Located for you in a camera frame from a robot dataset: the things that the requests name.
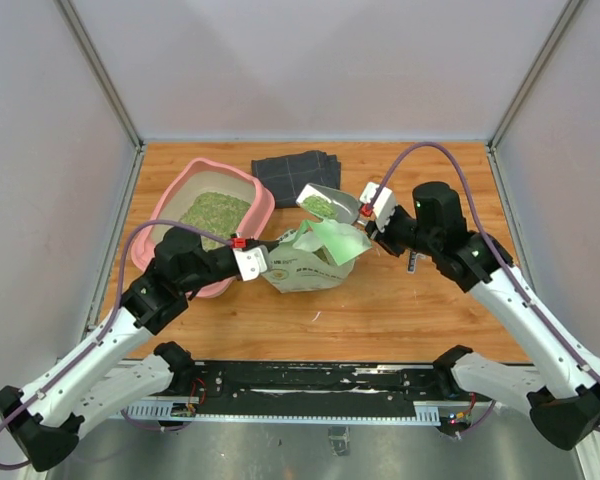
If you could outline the pink litter box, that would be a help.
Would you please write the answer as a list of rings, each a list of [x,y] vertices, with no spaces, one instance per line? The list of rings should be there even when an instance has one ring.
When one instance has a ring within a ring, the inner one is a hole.
[[[132,289],[158,284],[187,299],[213,298],[236,278],[269,272],[278,243],[258,235],[273,210],[272,194],[256,178],[193,160],[135,235],[131,257],[143,274]]]

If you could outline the green litter bag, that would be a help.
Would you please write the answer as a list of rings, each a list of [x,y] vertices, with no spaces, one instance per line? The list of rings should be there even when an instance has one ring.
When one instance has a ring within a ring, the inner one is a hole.
[[[340,286],[356,259],[372,248],[357,227],[323,220],[304,220],[278,238],[269,253],[264,278],[280,293],[311,292]]]

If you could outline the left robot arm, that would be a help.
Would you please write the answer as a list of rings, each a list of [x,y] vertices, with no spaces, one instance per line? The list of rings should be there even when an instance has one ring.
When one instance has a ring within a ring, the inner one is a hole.
[[[175,221],[154,248],[144,273],[118,288],[105,321],[46,373],[23,387],[0,390],[0,433],[8,431],[25,456],[22,467],[48,471],[62,463],[95,426],[130,403],[167,390],[180,396],[194,383],[191,357],[176,343],[159,347],[129,373],[108,372],[157,336],[204,288],[228,279],[254,280],[271,268],[276,241],[214,236]],[[0,462],[0,470],[10,470]]]

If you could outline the piano pattern bag clip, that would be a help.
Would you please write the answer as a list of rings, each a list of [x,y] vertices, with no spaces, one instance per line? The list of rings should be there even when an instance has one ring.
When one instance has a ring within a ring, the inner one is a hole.
[[[418,254],[416,252],[411,251],[409,253],[408,261],[407,261],[407,272],[409,274],[413,274],[416,271],[417,260],[418,260]]]

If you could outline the grey metal scoop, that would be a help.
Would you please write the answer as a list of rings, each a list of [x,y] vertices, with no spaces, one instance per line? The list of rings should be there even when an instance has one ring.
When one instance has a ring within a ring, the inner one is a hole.
[[[334,220],[347,225],[356,223],[362,206],[349,193],[314,183],[305,185],[296,204],[321,220]]]

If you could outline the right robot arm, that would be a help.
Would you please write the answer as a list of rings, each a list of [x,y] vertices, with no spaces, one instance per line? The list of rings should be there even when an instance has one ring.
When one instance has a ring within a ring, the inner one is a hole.
[[[600,426],[600,358],[579,342],[525,281],[502,245],[468,229],[459,195],[444,182],[413,191],[415,213],[370,182],[360,196],[367,235],[393,256],[422,254],[482,304],[534,368],[491,361],[457,345],[433,363],[433,387],[446,400],[462,393],[491,398],[528,416],[552,445],[571,450]]]

